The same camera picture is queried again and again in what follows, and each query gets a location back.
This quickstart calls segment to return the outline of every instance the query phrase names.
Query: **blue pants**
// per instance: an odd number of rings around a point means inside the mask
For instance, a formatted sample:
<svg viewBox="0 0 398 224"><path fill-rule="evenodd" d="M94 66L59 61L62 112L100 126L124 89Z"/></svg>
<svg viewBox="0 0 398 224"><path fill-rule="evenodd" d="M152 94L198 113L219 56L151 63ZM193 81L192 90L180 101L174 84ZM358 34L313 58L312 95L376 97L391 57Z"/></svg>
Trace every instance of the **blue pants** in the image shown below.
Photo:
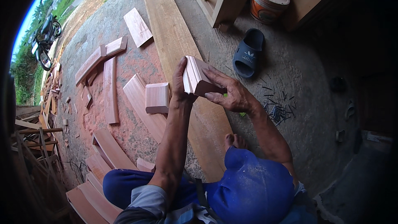
<svg viewBox="0 0 398 224"><path fill-rule="evenodd" d="M280 163L257 158L252 152L232 146L225 154L222 179L203 183L207 201L227 223L275 223L289 211L294 198L293 177ZM132 189L149 183L151 172L114 169L103 179L105 197L126 209ZM199 204L196 185L182 178L170 211L189 203Z"/></svg>

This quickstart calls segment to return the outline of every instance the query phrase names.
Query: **right hand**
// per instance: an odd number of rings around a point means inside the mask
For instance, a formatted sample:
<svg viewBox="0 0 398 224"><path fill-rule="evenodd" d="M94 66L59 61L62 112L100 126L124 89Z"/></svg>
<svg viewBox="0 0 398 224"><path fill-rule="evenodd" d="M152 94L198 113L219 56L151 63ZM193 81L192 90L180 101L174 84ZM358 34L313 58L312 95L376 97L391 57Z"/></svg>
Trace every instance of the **right hand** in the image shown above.
<svg viewBox="0 0 398 224"><path fill-rule="evenodd" d="M249 114L260 104L237 79L229 77L212 66L209 66L209 69L202 68L202 71L212 82L225 87L228 91L227 97L215 92L205 93L205 97L209 101L219 104L231 112L247 112Z"/></svg>

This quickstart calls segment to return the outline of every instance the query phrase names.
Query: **motorcycle wheel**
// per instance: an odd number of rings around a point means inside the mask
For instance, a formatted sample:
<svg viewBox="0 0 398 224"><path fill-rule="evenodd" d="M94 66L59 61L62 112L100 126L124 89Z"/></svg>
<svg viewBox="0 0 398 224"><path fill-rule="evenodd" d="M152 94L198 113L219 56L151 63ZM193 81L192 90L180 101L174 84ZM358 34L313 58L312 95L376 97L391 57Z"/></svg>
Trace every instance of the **motorcycle wheel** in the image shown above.
<svg viewBox="0 0 398 224"><path fill-rule="evenodd" d="M40 53L38 52L38 54L40 57L38 58L38 61L41 65L41 67L45 70L45 71L50 71L51 69L51 60L48 57L48 55L44 52L44 50L40 50Z"/></svg>
<svg viewBox="0 0 398 224"><path fill-rule="evenodd" d="M54 21L54 22L52 23L52 25L53 25L53 27L54 27L54 29L55 29L55 31L54 31L54 37L57 38L57 37L59 37L59 36L61 35L61 32L62 32L61 24L60 24L59 22L57 22L57 21Z"/></svg>

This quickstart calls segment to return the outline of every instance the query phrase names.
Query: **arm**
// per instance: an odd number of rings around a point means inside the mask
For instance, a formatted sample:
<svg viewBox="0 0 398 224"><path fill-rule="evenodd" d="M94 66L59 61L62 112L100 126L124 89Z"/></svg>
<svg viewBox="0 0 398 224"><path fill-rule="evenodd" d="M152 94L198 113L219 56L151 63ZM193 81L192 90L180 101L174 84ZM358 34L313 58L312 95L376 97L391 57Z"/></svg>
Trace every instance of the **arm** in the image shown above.
<svg viewBox="0 0 398 224"><path fill-rule="evenodd" d="M213 67L202 71L210 80L227 88L228 91L228 97L220 93L206 93L206 98L232 112L246 112L253 123L258 143L267 159L283 164L291 173L294 185L297 186L299 180L294 171L289 145L268 117L261 103L238 80Z"/></svg>
<svg viewBox="0 0 398 224"><path fill-rule="evenodd" d="M173 74L173 96L169 104L167 126L156 157L156 171L149 185L161 187L172 202L180 183L187 154L189 116L197 96L184 92L182 74L187 58L182 57Z"/></svg>

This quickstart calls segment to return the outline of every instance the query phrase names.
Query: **blue slide sandal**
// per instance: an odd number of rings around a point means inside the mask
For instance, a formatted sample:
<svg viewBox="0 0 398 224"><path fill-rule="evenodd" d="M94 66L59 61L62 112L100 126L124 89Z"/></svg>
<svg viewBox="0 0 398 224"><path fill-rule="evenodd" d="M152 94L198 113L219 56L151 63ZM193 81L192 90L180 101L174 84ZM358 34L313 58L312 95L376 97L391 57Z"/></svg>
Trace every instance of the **blue slide sandal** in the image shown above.
<svg viewBox="0 0 398 224"><path fill-rule="evenodd" d="M265 38L258 29L249 29L245 38L239 43L235 51L232 65L238 75L251 78L256 70L257 60L263 51Z"/></svg>

